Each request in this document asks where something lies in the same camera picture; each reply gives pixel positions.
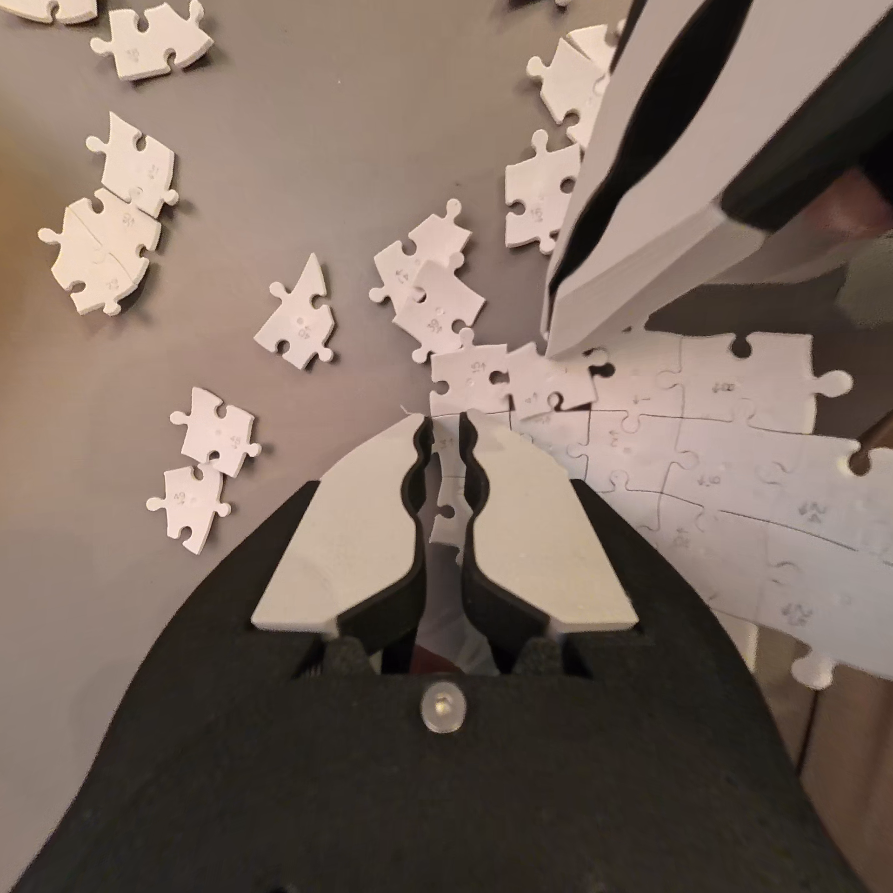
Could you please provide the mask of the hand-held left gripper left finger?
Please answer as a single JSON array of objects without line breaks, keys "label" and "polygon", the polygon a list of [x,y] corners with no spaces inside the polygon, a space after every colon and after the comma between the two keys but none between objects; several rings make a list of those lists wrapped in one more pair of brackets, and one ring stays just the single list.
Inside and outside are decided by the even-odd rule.
[{"label": "hand-held left gripper left finger", "polygon": [[321,476],[253,611],[255,628],[354,638],[381,653],[383,673],[409,672],[426,605],[419,512],[432,443],[431,418],[408,414]]}]

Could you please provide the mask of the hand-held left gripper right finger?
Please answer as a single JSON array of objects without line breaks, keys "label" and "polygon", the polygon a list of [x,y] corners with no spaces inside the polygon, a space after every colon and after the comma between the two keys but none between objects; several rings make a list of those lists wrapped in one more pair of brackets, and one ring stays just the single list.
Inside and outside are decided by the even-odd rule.
[{"label": "hand-held left gripper right finger", "polygon": [[619,633],[639,623],[580,500],[576,480],[531,441],[482,412],[459,421],[465,465],[463,609],[497,671],[545,639]]}]

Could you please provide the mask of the person's right hand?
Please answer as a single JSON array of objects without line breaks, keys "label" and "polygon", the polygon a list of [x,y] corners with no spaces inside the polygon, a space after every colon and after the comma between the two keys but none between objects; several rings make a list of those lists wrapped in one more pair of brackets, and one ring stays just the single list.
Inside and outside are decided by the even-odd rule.
[{"label": "person's right hand", "polygon": [[842,174],[803,211],[829,240],[873,240],[892,229],[892,207],[860,169]]}]

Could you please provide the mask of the assembled white puzzle section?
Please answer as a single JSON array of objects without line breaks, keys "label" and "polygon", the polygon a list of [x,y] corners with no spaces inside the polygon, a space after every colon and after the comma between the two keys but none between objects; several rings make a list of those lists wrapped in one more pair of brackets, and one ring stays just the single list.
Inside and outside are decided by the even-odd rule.
[{"label": "assembled white puzzle section", "polygon": [[[581,416],[490,416],[584,480],[703,597],[750,666],[757,631],[806,645],[795,679],[829,686],[847,666],[891,680],[891,448],[813,432],[818,396],[852,378],[813,372],[812,338],[753,333],[687,338],[646,330],[606,347],[591,368],[597,402]],[[440,373],[431,379],[447,386]],[[442,483],[430,542],[462,560],[470,509],[457,420],[432,409]]]}]

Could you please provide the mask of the single white puzzle piece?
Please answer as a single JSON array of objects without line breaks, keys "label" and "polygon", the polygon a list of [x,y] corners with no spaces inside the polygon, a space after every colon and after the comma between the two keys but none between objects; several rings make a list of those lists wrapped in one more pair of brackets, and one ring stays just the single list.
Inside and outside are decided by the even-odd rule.
[{"label": "single white puzzle piece", "polygon": [[552,412],[552,396],[560,398],[564,409],[590,405],[597,400],[591,368],[608,362],[608,352],[596,348],[570,360],[546,358],[530,342],[506,357],[508,392],[521,420]]}]

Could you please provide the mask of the white puzzle pieces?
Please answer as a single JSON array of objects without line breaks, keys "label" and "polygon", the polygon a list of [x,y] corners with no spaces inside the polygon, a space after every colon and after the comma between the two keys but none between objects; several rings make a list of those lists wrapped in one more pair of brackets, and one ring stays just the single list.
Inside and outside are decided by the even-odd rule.
[{"label": "white puzzle pieces", "polygon": [[[92,39],[92,51],[113,56],[123,81],[145,80],[168,74],[172,66],[183,69],[203,57],[213,39],[202,29],[201,2],[190,2],[187,17],[168,3],[144,13],[113,8],[108,13],[109,39]],[[506,218],[506,245],[519,247],[540,241],[542,253],[555,245],[570,194],[564,182],[580,173],[580,151],[585,140],[559,151],[547,150],[548,136],[538,130],[532,138],[534,157],[506,168],[506,202],[523,203],[523,214]],[[102,311],[120,313],[121,302],[142,283],[149,266],[144,251],[157,248],[164,207],[173,207],[179,194],[171,187],[175,154],[163,143],[144,134],[115,113],[109,114],[109,136],[89,136],[86,146],[105,158],[102,187],[93,200],[83,197],[63,213],[61,232],[39,229],[39,239],[57,248],[51,274],[69,295],[81,315]],[[473,323],[485,305],[483,297],[466,287],[456,276],[463,263],[463,249],[470,232],[455,219],[461,212],[456,199],[448,201],[444,215],[430,215],[410,235],[416,250],[406,254],[399,241],[387,246],[374,259],[382,287],[372,289],[375,302],[388,299],[395,313],[394,324],[419,342],[413,352],[416,363],[430,362],[436,377],[450,382],[446,394],[433,393],[430,407],[439,419],[458,419],[456,412],[476,407],[496,416],[508,415],[509,377],[504,345],[473,343]],[[329,363],[334,352],[328,341],[336,319],[328,304],[316,304],[327,296],[323,270],[312,253],[298,282],[289,288],[281,282],[270,285],[279,304],[253,336],[269,353],[280,355],[298,370],[313,360]],[[538,423],[559,417],[552,412],[533,417]],[[220,500],[225,476],[235,478],[247,457],[261,453],[251,441],[253,416],[227,406],[218,412],[221,399],[211,391],[194,387],[190,411],[175,411],[171,423],[187,427],[181,452],[193,464],[165,475],[166,496],[147,501],[150,511],[167,513],[168,535],[177,539],[190,530],[184,546],[199,554],[215,517],[230,511]]]}]

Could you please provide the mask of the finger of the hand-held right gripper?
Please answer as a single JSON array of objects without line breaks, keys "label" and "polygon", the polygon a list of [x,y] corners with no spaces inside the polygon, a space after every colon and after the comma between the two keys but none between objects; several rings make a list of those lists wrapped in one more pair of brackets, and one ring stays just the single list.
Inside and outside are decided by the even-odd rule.
[{"label": "finger of the hand-held right gripper", "polygon": [[631,190],[693,120],[733,48],[732,2],[632,2],[546,276],[543,329],[597,329],[575,295],[606,259]]},{"label": "finger of the hand-held right gripper", "polygon": [[633,2],[547,275],[547,353],[891,228],[891,2]]}]

